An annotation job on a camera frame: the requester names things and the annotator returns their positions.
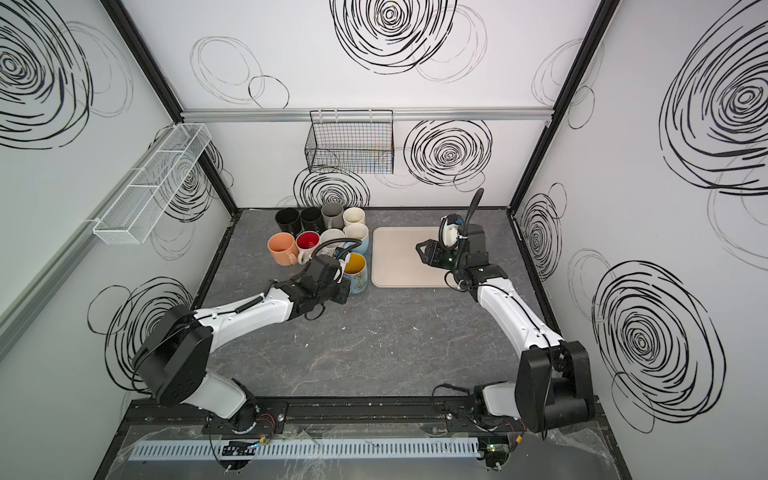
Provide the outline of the blue butterfly mug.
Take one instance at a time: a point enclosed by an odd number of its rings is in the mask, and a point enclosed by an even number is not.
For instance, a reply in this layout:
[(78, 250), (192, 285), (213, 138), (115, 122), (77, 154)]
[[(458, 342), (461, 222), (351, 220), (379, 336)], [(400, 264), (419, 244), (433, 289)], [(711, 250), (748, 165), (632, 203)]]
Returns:
[(369, 275), (367, 261), (363, 255), (356, 252), (348, 255), (344, 277), (349, 281), (349, 291), (352, 295), (361, 294), (366, 290)]

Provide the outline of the cream white mug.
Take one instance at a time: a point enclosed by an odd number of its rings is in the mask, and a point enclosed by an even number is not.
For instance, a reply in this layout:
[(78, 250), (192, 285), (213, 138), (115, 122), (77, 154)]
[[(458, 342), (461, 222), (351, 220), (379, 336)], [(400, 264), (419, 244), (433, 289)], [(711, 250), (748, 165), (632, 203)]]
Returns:
[(306, 264), (320, 243), (320, 234), (315, 231), (305, 231), (296, 238), (298, 248), (297, 261), (299, 264)]

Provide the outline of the beige tan mug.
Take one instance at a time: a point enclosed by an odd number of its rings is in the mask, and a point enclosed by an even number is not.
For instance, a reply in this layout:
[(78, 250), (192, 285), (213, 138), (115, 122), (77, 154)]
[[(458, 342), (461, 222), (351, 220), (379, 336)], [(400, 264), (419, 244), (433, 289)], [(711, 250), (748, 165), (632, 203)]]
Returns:
[(343, 247), (344, 242), (338, 242), (338, 239), (344, 238), (345, 234), (340, 229), (328, 229), (320, 236), (320, 243), (324, 247), (319, 250), (320, 254), (332, 256), (337, 247)]

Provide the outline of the orange cream mug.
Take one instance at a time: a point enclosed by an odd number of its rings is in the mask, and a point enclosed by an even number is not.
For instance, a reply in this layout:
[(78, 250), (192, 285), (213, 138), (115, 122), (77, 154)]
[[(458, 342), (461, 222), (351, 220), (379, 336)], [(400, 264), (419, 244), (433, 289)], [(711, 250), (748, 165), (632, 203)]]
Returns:
[(295, 237), (287, 232), (272, 235), (267, 248), (273, 260), (280, 266), (292, 266), (298, 264), (298, 247)]

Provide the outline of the light blue mug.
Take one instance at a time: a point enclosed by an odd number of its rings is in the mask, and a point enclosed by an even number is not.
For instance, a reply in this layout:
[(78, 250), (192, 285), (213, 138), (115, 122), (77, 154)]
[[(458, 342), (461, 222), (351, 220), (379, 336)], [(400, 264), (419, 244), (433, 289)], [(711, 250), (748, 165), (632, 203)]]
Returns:
[(370, 231), (369, 228), (363, 223), (351, 223), (344, 228), (344, 233), (347, 238), (359, 240), (361, 244), (356, 246), (353, 251), (361, 255), (365, 255), (368, 252), (370, 245)]

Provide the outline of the grey mug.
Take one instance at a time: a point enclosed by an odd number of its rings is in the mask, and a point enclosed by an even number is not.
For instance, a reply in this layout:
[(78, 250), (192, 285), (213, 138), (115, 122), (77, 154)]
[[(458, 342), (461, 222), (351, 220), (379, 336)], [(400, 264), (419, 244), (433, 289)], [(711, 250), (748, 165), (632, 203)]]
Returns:
[(324, 220), (325, 229), (338, 229), (343, 230), (345, 223), (344, 223), (344, 214), (345, 207), (338, 202), (328, 202), (324, 204), (321, 208), (321, 214)]

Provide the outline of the white black mug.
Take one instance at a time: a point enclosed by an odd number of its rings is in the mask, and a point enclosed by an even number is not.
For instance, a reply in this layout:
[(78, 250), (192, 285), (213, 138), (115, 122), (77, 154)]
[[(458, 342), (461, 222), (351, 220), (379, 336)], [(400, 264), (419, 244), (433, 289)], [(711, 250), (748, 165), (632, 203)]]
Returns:
[(280, 230), (296, 237), (303, 231), (301, 213), (296, 208), (283, 208), (276, 212), (275, 222)]

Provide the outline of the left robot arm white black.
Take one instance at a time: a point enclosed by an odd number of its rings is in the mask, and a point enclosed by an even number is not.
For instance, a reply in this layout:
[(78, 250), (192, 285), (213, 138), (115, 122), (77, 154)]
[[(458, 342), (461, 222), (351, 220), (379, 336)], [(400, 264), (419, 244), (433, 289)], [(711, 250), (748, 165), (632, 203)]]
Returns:
[(211, 370), (210, 354), (257, 329), (307, 317), (328, 301), (345, 304), (351, 286), (344, 269), (351, 257), (341, 249), (319, 254), (291, 278), (220, 307), (170, 308), (135, 353), (135, 373), (159, 404), (191, 405), (237, 434), (250, 432), (261, 416), (255, 396), (241, 382)]

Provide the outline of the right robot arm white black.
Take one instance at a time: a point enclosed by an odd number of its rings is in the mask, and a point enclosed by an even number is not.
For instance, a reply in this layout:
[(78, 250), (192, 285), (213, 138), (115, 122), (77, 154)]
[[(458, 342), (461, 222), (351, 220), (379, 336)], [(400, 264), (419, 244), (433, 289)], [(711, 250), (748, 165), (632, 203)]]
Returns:
[(524, 302), (506, 272), (490, 262), (481, 226), (447, 215), (437, 238), (418, 243), (416, 251), (424, 264), (444, 270), (458, 291), (490, 313), (518, 355), (515, 381), (477, 389), (485, 414), (512, 417), (536, 433), (594, 418), (586, 349), (565, 341)]

